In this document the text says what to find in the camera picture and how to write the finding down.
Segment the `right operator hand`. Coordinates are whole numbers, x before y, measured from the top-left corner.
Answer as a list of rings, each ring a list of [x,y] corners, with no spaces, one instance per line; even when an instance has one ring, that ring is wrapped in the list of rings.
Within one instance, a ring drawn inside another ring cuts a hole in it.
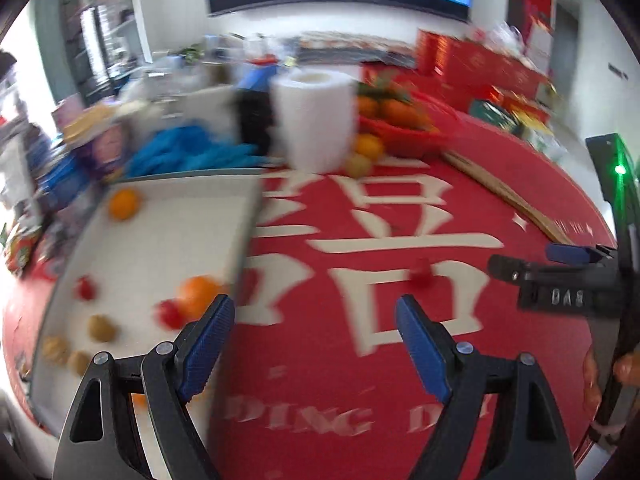
[[[591,417],[597,413],[602,398],[600,387],[597,384],[598,374],[593,348],[589,348],[584,362],[582,362],[582,376],[584,376],[584,408]],[[623,386],[638,388],[640,382],[639,352],[628,353],[620,358],[614,364],[613,374]]]

